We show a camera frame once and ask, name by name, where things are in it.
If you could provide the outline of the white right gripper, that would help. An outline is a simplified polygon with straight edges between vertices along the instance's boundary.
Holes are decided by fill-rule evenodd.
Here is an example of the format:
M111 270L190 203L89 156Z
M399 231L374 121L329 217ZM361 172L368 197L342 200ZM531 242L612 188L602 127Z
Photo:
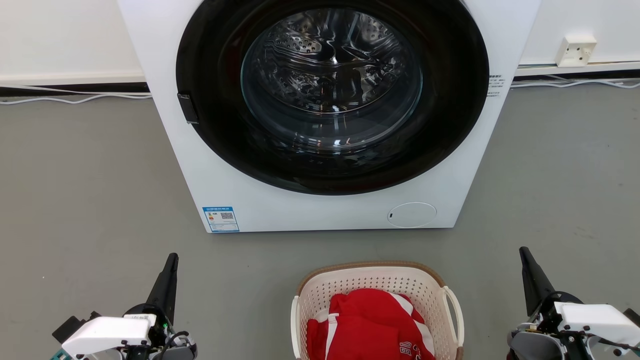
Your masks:
M602 344L615 356L639 355L639 314L610 304L585 304L556 291L530 249L519 248L526 314L529 360L594 360Z

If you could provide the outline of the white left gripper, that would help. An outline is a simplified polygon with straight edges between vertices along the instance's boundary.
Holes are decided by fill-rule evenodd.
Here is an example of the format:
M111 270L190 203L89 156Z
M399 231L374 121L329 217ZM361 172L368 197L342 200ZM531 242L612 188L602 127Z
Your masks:
M109 350L119 352L123 360L135 351L150 359L172 336L178 265L178 254L169 253L146 303L135 305L120 317L92 312L88 320L67 319L61 325L62 350L80 360Z

